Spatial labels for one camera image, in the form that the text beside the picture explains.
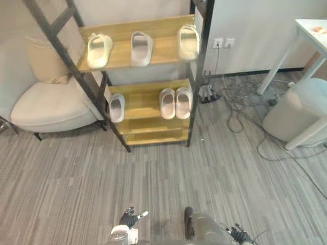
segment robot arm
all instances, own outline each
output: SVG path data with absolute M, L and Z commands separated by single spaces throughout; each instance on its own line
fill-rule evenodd
M 135 223 L 147 216 L 149 214 L 148 211 L 142 212 L 138 215 L 134 214 L 134 207 L 128 208 L 121 220 L 119 221 L 119 225 L 112 228 L 109 238 L 108 244 L 116 244 L 116 245 L 132 245 L 137 244 L 138 242 L 138 229 L 132 228 Z

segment white slipper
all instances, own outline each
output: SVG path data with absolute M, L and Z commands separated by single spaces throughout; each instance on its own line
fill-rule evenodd
M 106 66 L 112 50 L 112 39 L 103 34 L 92 34 L 87 44 L 87 64 L 92 69 Z
M 178 55 L 182 60 L 195 60 L 200 53 L 200 38 L 192 26 L 182 26 L 177 33 Z
M 172 119 L 175 116 L 175 91 L 165 88 L 159 95 L 160 112 L 164 119 Z
M 134 32 L 131 37 L 131 65 L 147 66 L 151 61 L 152 38 L 143 32 Z
M 192 92 L 181 87 L 176 90 L 176 117 L 178 119 L 187 119 L 191 115 L 192 109 Z
M 120 123 L 125 114 L 125 98 L 121 93 L 115 93 L 111 96 L 109 102 L 110 119 L 113 123 Z

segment white stool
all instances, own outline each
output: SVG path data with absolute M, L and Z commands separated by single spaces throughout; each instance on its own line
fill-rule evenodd
M 263 128 L 291 150 L 327 141 L 327 81 L 303 79 L 266 115 Z

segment wall socket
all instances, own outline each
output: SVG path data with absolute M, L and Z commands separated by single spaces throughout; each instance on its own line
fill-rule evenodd
M 231 48 L 234 46 L 235 38 L 226 38 L 225 48 Z
M 223 47 L 223 42 L 224 42 L 224 39 L 222 37 L 221 38 L 215 38 L 213 48 L 222 48 Z
M 231 48 L 234 46 L 235 38 L 226 38 L 224 43 L 224 38 L 219 37 L 214 39 L 213 48 Z

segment gray carpet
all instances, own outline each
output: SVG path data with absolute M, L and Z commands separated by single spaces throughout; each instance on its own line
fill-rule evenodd
M 299 73 L 277 76 L 293 80 Z M 248 112 L 256 116 L 255 109 Z M 259 244 L 326 244 L 327 201 L 293 160 L 259 157 L 263 132 L 253 124 L 241 118 L 244 132 L 230 132 L 228 114 L 223 100 L 200 105 L 190 148 L 184 142 L 136 146 L 128 154 L 96 125 L 42 142 L 21 130 L 0 138 L 0 244 L 105 244 L 130 205 L 150 211 L 136 225 L 140 240 L 183 239 L 183 210 L 190 205 L 229 226 L 241 223 L 252 238 L 268 229 Z M 287 157 L 268 140 L 261 151 Z M 326 158 L 327 152 L 299 160 L 324 193 Z

